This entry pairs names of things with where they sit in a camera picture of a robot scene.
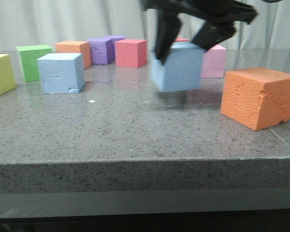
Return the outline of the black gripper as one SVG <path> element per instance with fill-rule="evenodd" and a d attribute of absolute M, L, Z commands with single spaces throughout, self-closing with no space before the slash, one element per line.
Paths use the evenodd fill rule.
<path fill-rule="evenodd" d="M 178 14 L 207 21 L 191 40 L 204 51 L 234 36 L 233 21 L 250 24 L 258 14 L 253 6 L 236 0 L 142 0 L 140 3 L 144 10 L 158 10 L 154 52 L 161 64 L 166 62 L 181 29 Z"/>

